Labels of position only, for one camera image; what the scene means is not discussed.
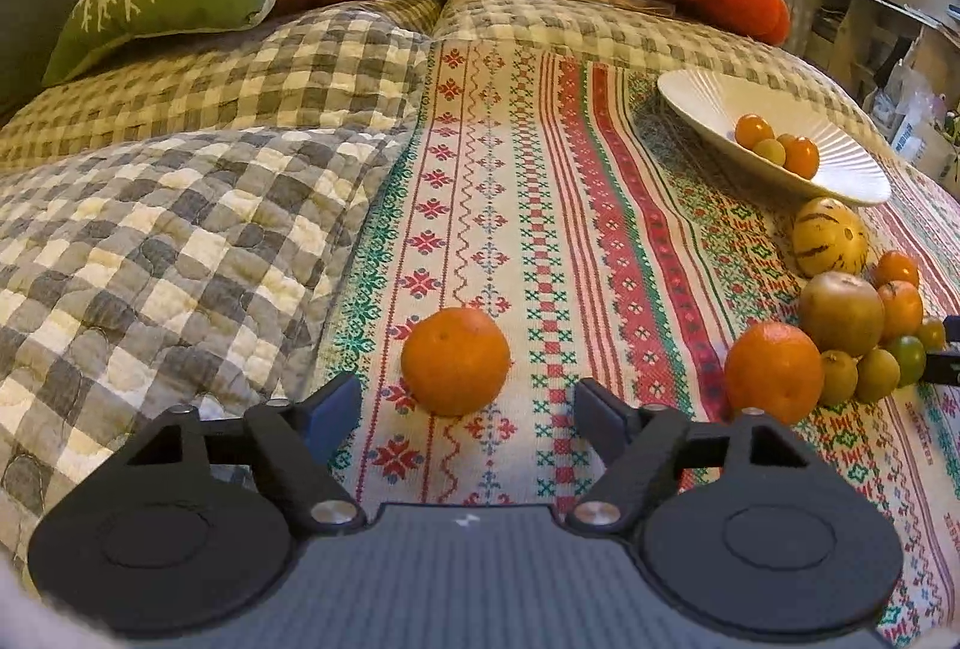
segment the ribbed plate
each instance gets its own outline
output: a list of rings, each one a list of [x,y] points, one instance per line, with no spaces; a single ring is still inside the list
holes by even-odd
[[[849,205],[872,207],[890,198],[890,181],[856,141],[785,91],[707,70],[666,72],[656,82],[664,99],[707,142],[770,183],[809,198],[834,196]],[[741,115],[761,115],[774,133],[808,137],[820,150],[813,180],[760,158],[733,139]]]

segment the metal screw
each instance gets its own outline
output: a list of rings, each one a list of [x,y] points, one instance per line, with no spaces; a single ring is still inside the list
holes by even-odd
[[[323,500],[310,509],[314,521],[320,524],[349,524],[357,515],[357,506],[346,500]]]
[[[578,521],[589,524],[590,527],[606,527],[609,524],[616,524],[620,520],[620,509],[613,503],[590,500],[574,508],[573,515],[576,516]]]

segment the striped yellow melon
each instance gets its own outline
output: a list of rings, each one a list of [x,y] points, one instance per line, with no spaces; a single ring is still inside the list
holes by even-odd
[[[869,251],[866,227],[843,202],[824,196],[800,208],[793,225],[793,252],[806,277],[829,270],[859,275]]]

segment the orange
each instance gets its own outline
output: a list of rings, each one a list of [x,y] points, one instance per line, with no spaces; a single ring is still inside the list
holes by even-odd
[[[790,142],[786,149],[784,169],[806,180],[812,180],[820,168],[820,150],[815,142],[806,137],[798,137]]]
[[[743,115],[736,121],[733,137],[736,138],[738,145],[752,150],[762,139],[774,139],[774,130],[759,115]]]
[[[877,262],[874,270],[874,287],[879,288],[891,281],[906,281],[911,286],[920,287],[920,270],[913,257],[904,251],[887,251]]]
[[[762,321],[733,344],[724,378],[734,412],[760,408],[783,424],[796,424],[817,407],[824,366],[817,346],[802,330]]]
[[[904,334],[914,334],[923,324],[923,299],[917,287],[906,281],[885,283],[877,294],[883,302],[883,334],[881,342]]]
[[[444,308],[411,330],[400,373],[416,402],[439,417],[462,417],[496,399],[510,370],[510,345],[483,310]]]

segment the table runner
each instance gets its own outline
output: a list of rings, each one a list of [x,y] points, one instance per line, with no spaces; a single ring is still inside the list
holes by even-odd
[[[754,320],[794,318],[800,201],[704,147],[659,99],[654,71],[486,41],[448,41],[431,61],[419,129],[320,347],[313,385],[351,369],[366,388],[333,469],[371,512],[385,501],[568,510],[602,468],[573,426],[575,379],[634,405],[722,414],[733,339]],[[875,252],[918,254],[928,308],[957,312],[956,205],[880,163],[894,198],[863,212]],[[417,321],[459,305],[496,319],[514,363],[496,402],[440,419],[406,393],[400,349]],[[896,525],[904,577],[880,626],[897,645],[954,622],[958,429],[956,391],[932,387],[798,427]]]

